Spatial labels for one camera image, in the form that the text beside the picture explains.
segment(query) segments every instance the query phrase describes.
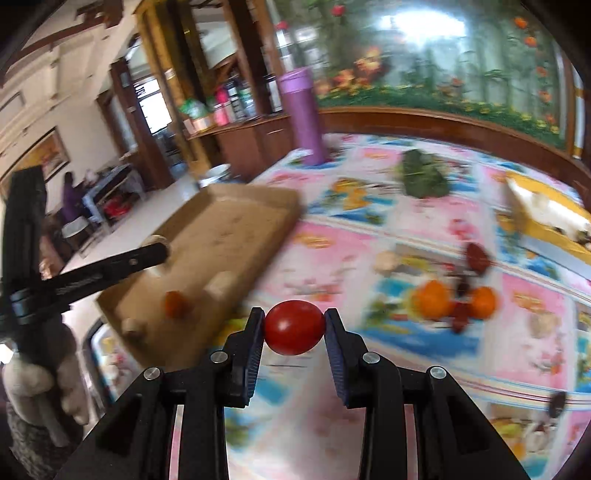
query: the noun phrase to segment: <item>wooden shelf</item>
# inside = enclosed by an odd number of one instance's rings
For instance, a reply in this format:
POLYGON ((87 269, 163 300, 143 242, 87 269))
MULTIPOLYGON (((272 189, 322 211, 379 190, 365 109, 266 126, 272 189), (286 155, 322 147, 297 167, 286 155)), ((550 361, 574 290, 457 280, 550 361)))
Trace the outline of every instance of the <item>wooden shelf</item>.
POLYGON ((205 132, 199 132, 195 135, 189 136, 187 140, 192 140, 193 138, 206 137, 208 135, 217 135, 226 132, 232 132, 234 130, 241 130, 243 128, 252 128, 256 127, 257 125, 265 124, 267 122, 272 122, 275 120, 280 120, 289 117, 290 116, 286 113, 274 113, 272 115, 258 116, 256 118, 246 120, 243 122, 234 122, 232 124, 224 125, 222 127, 214 127, 209 130, 205 130, 205 132))

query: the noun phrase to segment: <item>purple water bottle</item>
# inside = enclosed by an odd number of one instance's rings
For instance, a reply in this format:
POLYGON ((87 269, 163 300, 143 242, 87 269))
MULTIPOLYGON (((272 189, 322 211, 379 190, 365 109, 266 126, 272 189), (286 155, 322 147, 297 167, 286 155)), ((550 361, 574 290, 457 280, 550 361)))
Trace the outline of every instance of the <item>purple water bottle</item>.
POLYGON ((314 83, 307 67, 292 70, 279 78, 283 93, 283 108, 291 116, 296 144, 313 153, 302 159, 307 166, 326 161, 327 152, 322 142, 320 115, 314 95, 314 83))

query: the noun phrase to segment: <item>picture frame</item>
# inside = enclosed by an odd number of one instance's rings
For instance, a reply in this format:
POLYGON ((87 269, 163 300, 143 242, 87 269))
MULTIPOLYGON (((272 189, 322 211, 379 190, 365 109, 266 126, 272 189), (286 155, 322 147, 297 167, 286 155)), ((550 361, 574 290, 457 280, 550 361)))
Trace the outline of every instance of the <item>picture frame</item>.
POLYGON ((41 165, 43 178, 47 183, 68 163, 70 163, 70 156, 57 127, 53 127, 33 143, 0 177, 0 197, 6 202, 14 172, 41 165))

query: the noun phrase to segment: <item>screw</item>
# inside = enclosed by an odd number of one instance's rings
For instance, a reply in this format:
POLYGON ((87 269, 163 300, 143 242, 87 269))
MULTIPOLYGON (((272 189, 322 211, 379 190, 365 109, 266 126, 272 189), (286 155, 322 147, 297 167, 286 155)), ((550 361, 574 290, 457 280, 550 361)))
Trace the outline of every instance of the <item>screw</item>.
POLYGON ((228 360, 228 354, 223 350, 218 350, 217 352, 212 353, 209 359, 215 364, 222 364, 228 360))
POLYGON ((363 354, 363 361, 367 364, 376 364, 379 362, 379 355, 375 352, 366 352, 363 354))
POLYGON ((160 369, 156 367, 150 367, 144 370, 144 378, 146 380, 156 380, 160 376, 160 369))
POLYGON ((442 367, 433 367, 431 369, 431 376, 433 378, 437 378, 438 380, 441 380, 442 378, 445 378, 446 375, 447 375, 447 372, 442 367))

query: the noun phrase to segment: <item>cardboard tray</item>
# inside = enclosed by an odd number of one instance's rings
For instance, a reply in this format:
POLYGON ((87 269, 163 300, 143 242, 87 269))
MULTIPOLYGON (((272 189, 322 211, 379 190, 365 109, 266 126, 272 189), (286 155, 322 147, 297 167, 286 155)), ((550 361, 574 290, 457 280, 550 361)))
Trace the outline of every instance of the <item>cardboard tray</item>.
POLYGON ((171 246, 164 274, 134 274, 103 291, 97 304, 142 366, 191 367, 264 272, 301 212, 295 190, 240 184, 201 189, 154 232, 171 246), (193 310, 184 319, 165 316, 163 298, 170 290, 191 302, 193 310), (145 322, 145 338, 132 341, 122 335, 126 318, 145 322))

